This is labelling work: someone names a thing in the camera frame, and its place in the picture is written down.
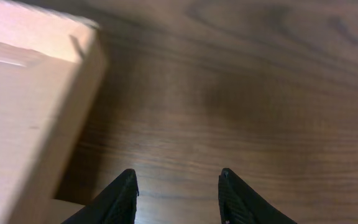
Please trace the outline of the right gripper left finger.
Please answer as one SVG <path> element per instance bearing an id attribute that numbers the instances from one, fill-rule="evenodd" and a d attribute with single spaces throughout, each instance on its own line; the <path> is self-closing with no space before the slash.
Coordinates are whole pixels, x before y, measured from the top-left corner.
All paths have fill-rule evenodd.
<path id="1" fill-rule="evenodd" d="M 139 187 L 134 169 L 126 169 L 94 200 L 62 224 L 134 224 Z"/>

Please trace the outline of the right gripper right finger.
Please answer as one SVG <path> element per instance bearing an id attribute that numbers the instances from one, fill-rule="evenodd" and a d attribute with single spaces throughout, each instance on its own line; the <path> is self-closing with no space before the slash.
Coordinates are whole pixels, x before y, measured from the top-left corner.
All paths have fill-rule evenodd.
<path id="1" fill-rule="evenodd" d="M 218 200 L 222 224 L 296 224 L 229 168 L 219 175 Z"/>

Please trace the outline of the cardboard box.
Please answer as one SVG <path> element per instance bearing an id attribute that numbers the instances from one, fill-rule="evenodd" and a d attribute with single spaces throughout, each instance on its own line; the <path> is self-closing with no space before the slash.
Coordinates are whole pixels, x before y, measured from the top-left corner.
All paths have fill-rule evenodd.
<path id="1" fill-rule="evenodd" d="M 42 223 L 107 67 L 99 25 L 0 1 L 0 223 Z"/>

